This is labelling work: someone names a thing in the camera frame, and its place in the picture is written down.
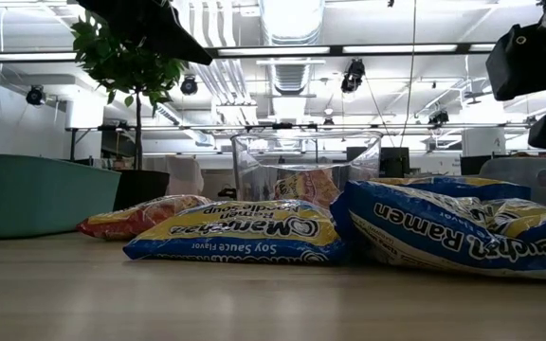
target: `green leaves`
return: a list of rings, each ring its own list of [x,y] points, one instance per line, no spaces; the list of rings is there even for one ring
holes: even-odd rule
[[[112,90],[111,92],[109,92],[109,99],[106,101],[107,104],[113,103],[113,100],[115,100],[116,93],[117,92],[115,90]]]
[[[186,65],[179,60],[143,49],[113,34],[101,17],[86,12],[85,21],[71,26],[75,62],[109,92],[108,102],[117,91],[125,94],[144,93],[152,106],[168,100],[166,93],[174,88]],[[134,103],[129,96],[126,106]]]
[[[127,98],[125,98],[123,100],[123,102],[125,103],[125,106],[130,107],[130,105],[132,105],[132,103],[134,103],[134,97],[132,95],[130,95]]]

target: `potted plant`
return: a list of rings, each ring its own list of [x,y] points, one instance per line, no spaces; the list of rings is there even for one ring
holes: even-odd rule
[[[123,93],[126,94],[123,102],[127,107],[136,104],[135,171],[122,174],[116,208],[164,195],[169,175],[142,170],[141,96],[149,99],[155,114],[158,103],[170,101],[168,91],[178,84],[185,68],[184,62],[123,40],[111,32],[106,21],[89,11],[85,13],[85,20],[80,18],[71,28],[75,36],[75,61],[106,89],[108,103]],[[162,174],[165,174],[163,186]]]

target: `maruchan ramen package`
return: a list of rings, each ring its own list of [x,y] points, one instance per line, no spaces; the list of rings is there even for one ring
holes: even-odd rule
[[[211,203],[197,195],[169,195],[111,213],[92,216],[77,225],[88,236],[113,241],[129,241],[149,228],[185,209]]]
[[[304,200],[329,209],[340,194],[332,181],[332,174],[326,170],[306,170],[275,184],[275,199]]]
[[[345,247],[326,212],[298,200],[221,202],[184,211],[128,243],[136,259],[326,263]]]
[[[349,182],[331,209],[343,239],[356,247],[369,247],[370,255],[387,264],[546,278],[546,212],[533,204],[522,211],[521,218],[495,231],[489,215],[506,213],[511,205],[491,212],[476,199]],[[535,218],[524,224],[520,221],[524,217]]]
[[[431,176],[426,178],[389,178],[373,181],[409,188],[428,190],[454,198],[475,197],[482,201],[519,198],[530,200],[531,190],[507,182],[460,176]]]

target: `black plant pot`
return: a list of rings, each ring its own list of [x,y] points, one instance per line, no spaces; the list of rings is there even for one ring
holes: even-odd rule
[[[125,209],[166,195],[170,175],[153,170],[121,170],[114,210]]]

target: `plant stem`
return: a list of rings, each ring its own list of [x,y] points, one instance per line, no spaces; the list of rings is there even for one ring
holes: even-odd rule
[[[140,92],[136,91],[136,141],[134,152],[134,169],[142,171],[142,122],[140,120]]]

